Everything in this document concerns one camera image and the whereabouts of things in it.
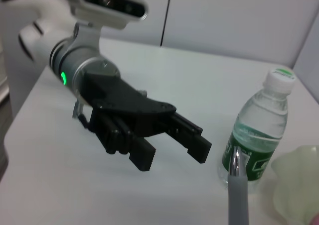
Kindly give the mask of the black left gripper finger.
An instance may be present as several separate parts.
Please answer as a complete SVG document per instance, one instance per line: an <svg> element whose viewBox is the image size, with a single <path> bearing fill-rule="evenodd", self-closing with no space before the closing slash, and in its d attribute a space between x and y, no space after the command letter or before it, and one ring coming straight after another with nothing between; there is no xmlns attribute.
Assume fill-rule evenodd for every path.
<svg viewBox="0 0 319 225"><path fill-rule="evenodd" d="M155 128L183 145L200 164L206 162L212 144L202 137L202 128L178 113L161 116L155 121Z"/></svg>
<svg viewBox="0 0 319 225"><path fill-rule="evenodd" d="M150 170L156 149L144 138L137 137L122 118L93 109L89 129L108 154L129 154L129 159L140 171Z"/></svg>

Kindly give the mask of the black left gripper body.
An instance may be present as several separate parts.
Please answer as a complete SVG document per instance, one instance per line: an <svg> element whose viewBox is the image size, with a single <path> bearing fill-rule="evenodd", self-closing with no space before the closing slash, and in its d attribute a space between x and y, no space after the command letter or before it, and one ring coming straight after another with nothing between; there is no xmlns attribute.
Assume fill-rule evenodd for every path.
<svg viewBox="0 0 319 225"><path fill-rule="evenodd" d="M138 137L164 133L176 108L152 100L117 76L86 73L80 94L94 109L121 118Z"/></svg>

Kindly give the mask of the grey white ballpoint pen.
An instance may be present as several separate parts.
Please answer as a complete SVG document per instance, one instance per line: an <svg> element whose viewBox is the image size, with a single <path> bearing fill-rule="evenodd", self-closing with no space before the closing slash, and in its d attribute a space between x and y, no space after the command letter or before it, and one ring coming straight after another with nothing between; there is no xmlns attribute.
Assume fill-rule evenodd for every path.
<svg viewBox="0 0 319 225"><path fill-rule="evenodd" d="M234 147L229 164L228 225L249 225L248 178L239 146Z"/></svg>

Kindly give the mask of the clear green-label water bottle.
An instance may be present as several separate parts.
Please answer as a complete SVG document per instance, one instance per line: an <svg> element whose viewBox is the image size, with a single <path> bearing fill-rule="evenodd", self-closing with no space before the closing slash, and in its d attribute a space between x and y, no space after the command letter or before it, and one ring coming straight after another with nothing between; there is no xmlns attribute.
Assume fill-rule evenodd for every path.
<svg viewBox="0 0 319 225"><path fill-rule="evenodd" d="M296 81L291 69L269 70L263 87L242 107L234 123L219 167L219 177L227 183L234 147L242 151L248 181L258 183L286 129L288 96Z"/></svg>

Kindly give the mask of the translucent green fruit plate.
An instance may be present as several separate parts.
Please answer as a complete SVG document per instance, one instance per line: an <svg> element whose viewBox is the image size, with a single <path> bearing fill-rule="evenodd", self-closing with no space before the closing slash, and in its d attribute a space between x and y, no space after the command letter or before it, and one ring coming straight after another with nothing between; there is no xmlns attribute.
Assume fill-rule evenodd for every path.
<svg viewBox="0 0 319 225"><path fill-rule="evenodd" d="M287 225L319 225L319 146L300 146L276 158L273 205Z"/></svg>

